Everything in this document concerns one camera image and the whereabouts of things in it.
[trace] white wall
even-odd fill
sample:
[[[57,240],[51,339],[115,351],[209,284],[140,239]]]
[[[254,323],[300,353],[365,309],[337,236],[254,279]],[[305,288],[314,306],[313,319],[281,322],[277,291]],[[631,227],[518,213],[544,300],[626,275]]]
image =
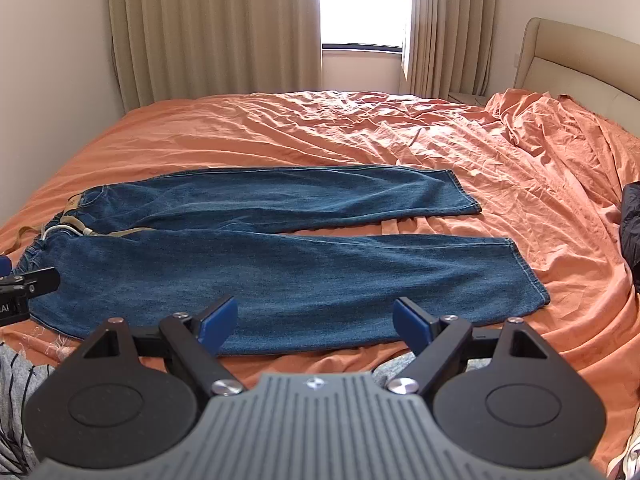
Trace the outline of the white wall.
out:
[[[325,90],[370,90],[398,94],[401,54],[363,50],[325,50],[322,87]]]
[[[533,17],[573,23],[640,43],[640,0],[497,0],[487,95],[513,85],[524,28]]]
[[[107,0],[0,0],[0,224],[121,116]]]

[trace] striped fabric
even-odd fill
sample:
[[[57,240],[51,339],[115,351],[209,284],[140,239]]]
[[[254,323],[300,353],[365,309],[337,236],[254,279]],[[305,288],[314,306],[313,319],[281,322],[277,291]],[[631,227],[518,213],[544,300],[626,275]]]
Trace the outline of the striped fabric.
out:
[[[20,479],[38,463],[22,427],[22,410],[49,377],[50,365],[34,366],[0,342],[0,477]]]

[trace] metal screw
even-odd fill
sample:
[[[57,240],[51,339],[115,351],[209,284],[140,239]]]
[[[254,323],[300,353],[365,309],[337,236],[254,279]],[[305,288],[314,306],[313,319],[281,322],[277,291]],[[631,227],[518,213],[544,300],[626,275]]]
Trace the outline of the metal screw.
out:
[[[223,397],[240,394],[243,390],[242,384],[235,379],[222,379],[211,385],[211,391]]]
[[[414,394],[420,389],[416,381],[409,377],[398,377],[391,379],[386,389],[398,395]]]

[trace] bed headboard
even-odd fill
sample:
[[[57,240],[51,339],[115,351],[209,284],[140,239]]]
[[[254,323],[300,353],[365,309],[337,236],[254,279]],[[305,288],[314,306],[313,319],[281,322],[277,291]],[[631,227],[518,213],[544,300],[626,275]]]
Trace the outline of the bed headboard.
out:
[[[514,88],[569,94],[640,137],[640,45],[567,23],[532,18]]]

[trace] gray fabric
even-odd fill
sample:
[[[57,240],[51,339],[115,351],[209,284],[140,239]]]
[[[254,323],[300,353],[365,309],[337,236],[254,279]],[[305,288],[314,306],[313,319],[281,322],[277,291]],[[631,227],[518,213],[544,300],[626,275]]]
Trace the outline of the gray fabric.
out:
[[[34,366],[0,342],[0,474],[18,479],[38,463],[22,428],[22,410],[31,394],[54,370]]]
[[[381,388],[394,377],[396,377],[404,368],[415,359],[413,352],[408,352],[399,357],[395,357],[386,363],[382,363],[378,368],[373,370],[373,380],[376,381]],[[466,363],[465,371],[477,370],[483,368],[491,362],[491,359],[469,359]]]

